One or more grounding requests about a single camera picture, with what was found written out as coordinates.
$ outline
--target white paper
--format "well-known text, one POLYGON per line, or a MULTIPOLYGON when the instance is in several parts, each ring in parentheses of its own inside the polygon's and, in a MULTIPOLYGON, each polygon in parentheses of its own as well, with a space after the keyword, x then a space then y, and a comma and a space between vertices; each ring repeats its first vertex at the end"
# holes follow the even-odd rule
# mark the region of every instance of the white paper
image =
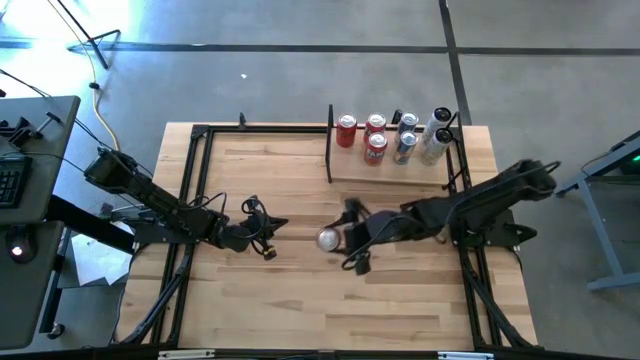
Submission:
MULTIPOLYGON (((122 222, 114 223, 120 229, 133 234, 131 228, 122 222)), ((76 235, 71 239, 76 259, 76 271, 80 286, 105 278, 109 285, 129 272, 131 255, 104 245, 86 235, 76 235)))

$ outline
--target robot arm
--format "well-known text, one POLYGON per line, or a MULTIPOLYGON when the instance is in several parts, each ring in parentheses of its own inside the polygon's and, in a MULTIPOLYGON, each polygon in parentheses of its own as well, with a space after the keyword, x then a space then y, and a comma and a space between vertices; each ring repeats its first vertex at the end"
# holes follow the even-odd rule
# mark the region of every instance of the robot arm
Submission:
POLYGON ((142 228, 147 231, 155 229, 153 234, 162 231, 162 234, 166 234, 163 237, 177 239, 181 243, 202 240, 220 249, 228 248, 236 252, 245 251, 252 244, 265 260, 270 260, 276 256, 276 252, 269 244, 269 239, 288 222, 267 215, 262 202, 257 196, 252 196, 242 205, 242 211, 249 215, 247 220, 238 225, 228 225, 228 216, 204 206, 186 204, 140 173, 132 157, 110 149, 99 148, 98 157, 84 174, 88 182, 108 193, 127 194, 140 201, 160 220, 160 224, 142 228))
POLYGON ((368 210, 358 199, 349 199, 347 211, 340 220, 320 232, 318 242, 325 251, 339 252, 347 257, 342 264, 344 270, 355 269, 358 275, 366 274, 370 271, 369 248, 373 245, 432 237, 446 225, 464 229, 467 233, 483 233, 513 204, 549 197, 556 186, 549 173, 558 166, 559 162, 542 165, 539 161, 522 160, 467 191, 447 198, 406 203, 400 206, 400 212, 381 211, 367 215, 368 210), (345 224, 345 247, 338 249, 341 236, 335 227, 345 224))

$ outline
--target concrete floor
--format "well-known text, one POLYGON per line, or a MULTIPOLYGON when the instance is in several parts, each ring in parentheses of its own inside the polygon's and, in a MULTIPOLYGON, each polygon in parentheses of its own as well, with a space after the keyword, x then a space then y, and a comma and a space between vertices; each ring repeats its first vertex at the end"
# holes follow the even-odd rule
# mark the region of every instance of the concrete floor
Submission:
MULTIPOLYGON (((121 40, 154 43, 444 46, 437 0, 190 0, 70 3, 92 34, 120 28, 121 40)), ((634 0, 450 0, 458 46, 636 48, 640 3, 634 0)), ((86 59, 69 53, 68 29, 46 3, 13 1, 0 36, 47 39, 29 50, 0 50, 0 67, 43 90, 76 94, 78 117, 104 141, 91 109, 86 59), (23 16, 34 6, 39 18, 23 16)), ((169 121, 325 121, 326 107, 364 117, 402 108, 426 114, 457 108, 446 54, 108 53, 98 70, 100 108, 125 152, 153 170, 169 121)), ((461 56, 473 124, 489 125, 499 168, 521 158, 561 160, 562 181, 587 160, 637 131, 640 57, 461 56)), ((0 78, 10 97, 34 96, 0 78)), ((96 144, 74 131, 66 157, 87 165, 96 144)), ((598 189, 604 216, 627 270, 639 270, 638 192, 598 189), (636 213, 629 212, 628 207, 636 213)), ((96 211, 124 204, 63 166, 56 193, 96 211)), ((608 275, 604 255, 577 194, 519 204, 516 219, 538 229, 522 246, 524 277, 541 345, 588 354, 640 357, 640 287, 591 293, 608 275)), ((59 321, 69 336, 36 339, 30 351, 106 344, 119 288, 64 291, 59 321), (72 309, 94 314, 77 323, 72 309)))

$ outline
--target desk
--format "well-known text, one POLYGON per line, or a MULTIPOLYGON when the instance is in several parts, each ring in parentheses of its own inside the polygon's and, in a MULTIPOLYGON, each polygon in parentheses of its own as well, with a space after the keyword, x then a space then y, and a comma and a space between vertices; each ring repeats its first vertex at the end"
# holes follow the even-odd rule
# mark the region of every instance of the desk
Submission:
POLYGON ((38 254, 26 264, 17 264, 4 246, 6 228, 0 228, 0 349, 23 348, 31 342, 40 315, 42 298, 53 270, 64 225, 60 221, 34 224, 38 254))
MULTIPOLYGON (((0 209, 0 225, 29 224, 42 221, 49 206, 53 187, 60 171, 60 159, 64 156, 71 136, 73 123, 80 106, 77 96, 56 96, 49 98, 1 99, 0 120, 7 120, 11 126, 18 123, 20 117, 27 119, 34 128, 45 120, 48 111, 58 116, 61 123, 51 122, 42 130, 42 139, 28 140, 22 147, 23 152, 37 152, 53 156, 31 156, 31 174, 16 209, 0 209)), ((7 139, 0 139, 0 156, 15 152, 7 139)))
MULTIPOLYGON (((154 181, 178 195, 191 123, 167 124, 154 181)), ((497 173, 487 127, 464 128, 473 183, 497 173)), ((373 271, 357 277, 340 270, 343 258, 316 248, 319 228, 336 219, 343 200, 360 197, 373 211, 434 195, 440 187, 334 181, 328 184, 323 134, 216 134, 206 195, 226 191, 226 213, 243 218, 240 203, 258 194, 278 230, 278 257, 265 262, 199 245, 191 270, 181 348, 349 350, 472 349, 462 274, 450 243, 376 246, 373 271)), ((204 144, 196 153, 200 163, 204 144)), ((189 198, 195 193, 194 168, 189 198)), ((214 202, 211 208, 220 203, 214 202)), ((118 337, 128 335, 158 296, 166 245, 150 245, 135 260, 125 290, 118 337)), ((518 262, 487 248, 494 296, 525 339, 535 333, 518 262)), ((165 316, 169 323, 173 302, 165 316)), ((480 310, 489 340, 486 312, 480 310)), ((165 324, 163 340, 169 326, 165 324)))

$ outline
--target wooden table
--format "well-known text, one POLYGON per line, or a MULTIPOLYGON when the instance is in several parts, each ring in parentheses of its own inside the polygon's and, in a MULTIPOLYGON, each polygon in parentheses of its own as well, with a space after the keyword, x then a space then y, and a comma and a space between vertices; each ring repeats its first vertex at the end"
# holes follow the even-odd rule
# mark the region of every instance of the wooden table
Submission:
MULTIPOLYGON (((176 196, 192 125, 167 124, 156 165, 154 181, 176 196)), ((478 184, 497 173, 489 130, 469 126, 464 135, 472 181, 478 184)), ((203 147, 195 164, 200 164, 203 147)), ((315 245, 316 232, 341 214, 346 198, 360 197, 371 211, 379 211, 446 193, 426 186, 328 184, 324 152, 322 134, 215 135, 205 195, 226 191, 226 213, 238 221, 245 216, 240 203, 257 194, 269 214, 290 223, 276 234, 278 257, 269 262, 252 251, 197 247, 180 347, 472 349, 459 258, 450 242, 439 245, 426 239, 375 246, 373 271, 366 276, 342 271, 341 256, 323 253, 315 245)), ((190 198, 198 169, 194 167, 190 198)), ((122 302, 119 338, 133 330, 158 296, 166 251, 166 245, 151 245, 135 260, 122 302)), ((535 343, 518 262, 504 249, 486 252, 497 303, 523 337, 535 343)), ((484 308, 479 313, 489 341, 484 308)))

